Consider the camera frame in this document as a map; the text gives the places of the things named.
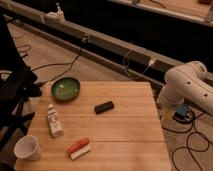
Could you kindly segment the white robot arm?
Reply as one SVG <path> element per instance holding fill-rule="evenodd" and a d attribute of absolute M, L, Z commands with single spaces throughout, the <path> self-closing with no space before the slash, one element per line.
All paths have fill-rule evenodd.
<path fill-rule="evenodd" d="M 165 86 L 157 102 L 166 107 L 177 107 L 187 98 L 213 115 L 213 86 L 204 82 L 206 76 L 207 68 L 200 61 L 191 61 L 169 69 L 165 73 Z"/>

